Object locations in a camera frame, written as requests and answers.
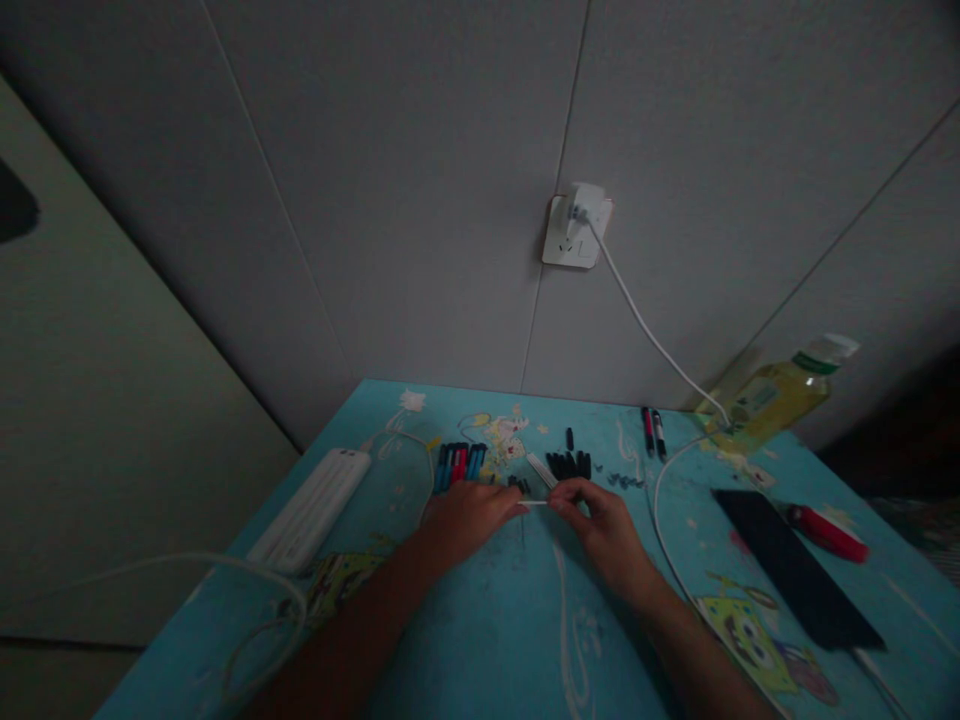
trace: power cord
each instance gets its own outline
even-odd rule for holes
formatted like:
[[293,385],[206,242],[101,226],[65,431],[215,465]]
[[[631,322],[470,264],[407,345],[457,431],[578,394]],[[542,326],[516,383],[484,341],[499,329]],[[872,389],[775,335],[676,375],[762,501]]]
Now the power cord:
[[893,692],[893,688],[891,688],[887,684],[887,681],[883,679],[883,673],[880,672],[880,668],[873,661],[873,658],[870,657],[867,651],[863,648],[853,648],[850,653],[860,664],[860,667],[863,669],[864,673],[866,673],[867,677],[876,681],[880,689],[880,694],[884,696],[884,698],[890,699],[892,705],[890,711],[893,716],[897,717],[896,710],[899,710],[907,720],[912,720],[910,713],[907,712],[907,709],[903,706],[903,703],[900,702],[900,698],[897,697],[897,694]]
[[640,329],[643,330],[644,335],[647,336],[647,339],[653,344],[653,346],[663,355],[663,359],[666,360],[670,367],[672,367],[677,375],[683,378],[684,382],[687,383],[690,387],[696,390],[704,400],[713,405],[717,412],[720,413],[720,417],[723,418],[723,426],[730,427],[730,418],[727,417],[727,411],[723,409],[723,406],[718,403],[710,393],[706,392],[703,388],[697,385],[693,380],[690,379],[690,376],[687,375],[683,368],[677,365],[677,361],[671,357],[670,353],[666,351],[666,348],[660,344],[660,341],[654,336],[653,331],[647,326],[646,321],[643,319],[643,315],[640,314],[640,311],[637,309],[636,303],[633,302],[633,298],[630,296],[630,291],[627,290],[626,284],[623,282],[623,278],[620,277],[620,271],[617,270],[617,264],[613,261],[613,256],[610,255],[610,251],[607,249],[606,244],[603,242],[603,238],[600,236],[600,233],[597,232],[596,226],[593,224],[593,218],[583,208],[578,209],[577,219],[586,223],[587,227],[590,228],[590,232],[593,233],[593,236],[597,239],[597,243],[600,245],[600,249],[603,250],[604,256],[607,258],[607,264],[610,266],[610,269],[613,271],[613,277],[617,280],[617,285],[620,286],[620,291],[623,293],[623,297],[626,299],[627,304],[630,306],[631,312],[633,312],[633,317],[636,319],[637,324],[640,326]]
[[[677,365],[676,361],[670,356],[664,347],[659,343],[656,337],[654,337],[653,332],[647,326],[647,323],[644,321],[643,316],[640,314],[640,311],[637,309],[636,303],[634,303],[633,298],[630,295],[630,291],[627,290],[626,284],[623,282],[623,278],[620,276],[619,270],[617,270],[617,265],[613,261],[613,257],[610,255],[610,251],[607,249],[606,244],[603,242],[603,238],[600,236],[600,233],[597,231],[596,226],[593,224],[593,218],[582,208],[577,207],[575,209],[575,218],[584,222],[587,227],[590,228],[590,232],[593,233],[594,238],[596,238],[597,243],[600,245],[600,249],[603,251],[604,256],[607,259],[607,264],[610,266],[610,269],[613,271],[613,277],[617,281],[617,285],[620,286],[620,291],[623,293],[624,298],[627,301],[627,304],[630,306],[630,310],[633,312],[633,316],[637,321],[637,324],[640,326],[640,329],[643,330],[644,334],[647,336],[647,339],[653,344],[653,346],[663,355],[664,359],[670,364],[670,366],[677,372],[677,374],[686,381],[686,383],[696,390],[705,400],[707,400],[711,405],[713,405],[717,411],[720,413],[720,417],[723,418],[723,427],[713,432],[707,433],[706,435],[701,435],[698,438],[695,438],[688,442],[686,445],[677,450],[673,455],[671,455],[666,462],[664,462],[663,467],[660,468],[660,472],[657,474],[656,482],[653,486],[653,504],[651,506],[651,515],[653,519],[653,529],[654,533],[657,536],[657,542],[660,543],[660,549],[663,551],[663,556],[667,560],[667,565],[670,567],[670,572],[673,573],[673,577],[676,579],[677,584],[680,585],[680,589],[683,590],[683,594],[686,596],[688,602],[697,609],[697,612],[706,622],[708,627],[710,625],[710,618],[707,617],[707,614],[704,612],[703,608],[700,607],[699,603],[696,602],[696,599],[690,593],[689,588],[687,588],[686,583],[683,582],[683,578],[680,576],[680,573],[677,571],[676,565],[673,563],[673,558],[670,556],[670,551],[667,549],[667,544],[663,540],[663,533],[660,529],[660,487],[663,483],[663,478],[667,472],[667,469],[673,464],[673,462],[687,452],[694,445],[699,444],[703,440],[706,440],[719,432],[722,432],[724,428],[730,428],[730,418],[727,416],[726,411],[723,409],[723,406],[718,403],[712,395],[697,385],[690,377]],[[892,707],[891,712],[893,712],[894,717],[896,717],[896,710],[899,710],[907,720],[912,720],[910,713],[903,707],[903,704],[900,702],[899,698],[893,692],[893,689],[887,684],[884,680],[883,675],[880,672],[880,668],[873,661],[873,659],[866,653],[866,651],[855,648],[853,651],[853,656],[856,658],[857,662],[860,664],[864,673],[867,677],[876,681],[879,685],[881,694],[884,699],[889,698],[891,701]],[[767,701],[780,713],[784,718],[789,717],[787,711],[777,702],[776,698],[773,697],[773,694],[770,693],[766,688],[764,688],[760,683],[754,682],[754,685],[763,693],[764,697],[767,698]]]
[[433,455],[430,453],[430,448],[427,446],[426,441],[421,440],[416,435],[411,435],[410,433],[402,432],[401,430],[381,430],[376,435],[373,436],[373,440],[376,440],[381,435],[402,435],[405,438],[410,438],[411,440],[420,443],[423,446],[424,451],[427,453],[427,469],[430,471],[430,487],[427,490],[427,499],[423,503],[423,507],[420,509],[420,515],[417,518],[417,527],[420,527],[423,524],[423,514],[427,511],[427,505],[430,502],[430,498],[433,497],[433,488],[436,484],[436,479],[433,476]]
[[[211,553],[211,552],[183,552],[183,553],[174,553],[170,555],[158,555],[157,557],[146,558],[144,560],[138,560],[132,562],[128,565],[122,565],[113,570],[107,570],[106,572],[97,573],[96,575],[90,575],[76,582],[68,583],[66,585],[61,585],[58,588],[49,590],[39,595],[34,595],[33,597],[26,598],[24,600],[18,600],[17,602],[7,604],[0,608],[0,615],[6,614],[11,609],[19,607],[20,605],[28,605],[39,602],[41,600],[46,600],[57,595],[62,595],[65,592],[70,590],[76,590],[81,587],[86,587],[87,585],[94,585],[96,583],[104,582],[105,580],[111,580],[121,575],[129,575],[131,573],[139,572],[145,568],[152,567],[154,565],[162,565],[164,563],[174,563],[174,562],[197,562],[197,563],[206,563],[214,565],[227,565],[230,567],[235,567],[240,570],[244,570],[252,575],[256,575],[259,578],[268,580],[275,585],[279,585],[283,588],[289,595],[293,598],[297,607],[299,608],[299,613],[297,614],[296,619],[294,620],[295,626],[293,629],[293,634],[290,636],[290,639],[287,641],[286,645],[280,651],[276,660],[274,660],[263,672],[261,672],[254,680],[248,682],[246,685],[239,688],[236,692],[231,693],[230,691],[230,680],[232,675],[233,666],[236,664],[236,661],[240,657],[240,653],[243,648],[253,640],[256,635],[259,635],[260,632],[267,629],[268,627],[273,627],[280,623],[280,621],[271,621],[266,623],[259,628],[257,628],[253,633],[248,635],[242,643],[233,651],[233,654],[230,656],[230,660],[225,668],[224,672],[224,682],[223,682],[223,697],[225,702],[230,702],[235,699],[238,699],[248,692],[259,688],[264,684],[270,677],[280,669],[280,667],[290,659],[290,656],[296,651],[299,646],[300,636],[303,634],[303,631],[307,624],[307,598],[306,595],[294,585],[290,580],[285,578],[283,575],[265,568],[262,565],[252,563],[249,560],[244,560],[243,558],[233,557],[232,555],[222,555],[220,553]],[[282,622],[289,622],[290,619],[285,619]]]

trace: smartphone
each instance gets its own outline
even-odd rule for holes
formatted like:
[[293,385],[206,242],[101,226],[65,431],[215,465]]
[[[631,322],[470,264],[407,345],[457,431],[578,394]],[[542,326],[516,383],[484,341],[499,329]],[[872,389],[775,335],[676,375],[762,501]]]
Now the smartphone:
[[714,490],[713,496],[811,640],[824,650],[887,649],[763,494]]

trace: red pen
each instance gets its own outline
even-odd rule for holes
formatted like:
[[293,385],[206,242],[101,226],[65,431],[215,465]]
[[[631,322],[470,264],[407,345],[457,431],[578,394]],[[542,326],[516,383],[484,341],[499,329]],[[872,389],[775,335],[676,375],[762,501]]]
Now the red pen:
[[453,480],[450,481],[451,484],[460,482],[463,480],[463,467],[464,467],[464,454],[466,451],[463,448],[457,448],[457,462],[453,466]]
[[650,408],[645,407],[640,411],[643,416],[643,437],[647,443],[647,455],[653,457],[653,420],[650,417]]

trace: wall outlet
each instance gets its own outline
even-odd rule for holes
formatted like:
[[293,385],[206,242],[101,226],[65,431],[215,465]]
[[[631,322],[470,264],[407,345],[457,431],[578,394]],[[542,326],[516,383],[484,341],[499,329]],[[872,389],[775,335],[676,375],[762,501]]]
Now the wall outlet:
[[[568,236],[566,195],[557,195],[550,203],[550,219],[547,221],[547,236],[543,242],[543,262],[549,265],[566,265],[590,269],[600,257],[600,245],[585,223],[576,223]],[[600,204],[600,216],[595,221],[602,238],[613,213],[613,201]]]

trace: blue table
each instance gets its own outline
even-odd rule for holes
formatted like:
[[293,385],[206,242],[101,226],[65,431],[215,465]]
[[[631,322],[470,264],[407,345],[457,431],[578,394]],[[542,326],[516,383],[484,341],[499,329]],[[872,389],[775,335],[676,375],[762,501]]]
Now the blue table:
[[[668,451],[697,437],[696,418],[663,413]],[[576,446],[593,479],[626,500],[651,557],[671,582],[644,489],[658,460],[643,452],[637,408],[454,388],[365,381],[230,547],[243,557],[310,471],[334,447],[370,448],[367,477],[317,555],[309,577],[318,619],[415,529],[430,495],[426,454],[402,430],[437,442],[486,442],[484,473],[526,478],[529,467]],[[436,463],[434,449],[432,462]],[[798,718],[889,717],[873,684],[845,653],[814,646],[793,619],[710,488],[748,476],[772,497],[811,505],[852,523],[871,547],[853,565],[810,545],[889,647],[876,653],[888,683],[916,719],[960,717],[960,593],[797,439],[784,433],[756,456],[726,456],[707,441],[679,458],[661,491],[661,524],[687,586],[736,644],[741,664]],[[546,508],[504,527],[435,588],[406,631],[371,700],[374,717],[665,717],[677,708],[652,650],[629,613],[594,581],[576,539]],[[97,715],[227,717],[220,685],[231,651],[266,621],[289,612],[281,590],[229,568],[201,583]],[[287,640],[262,633],[237,664],[253,678]],[[317,698],[318,708],[323,699]]]

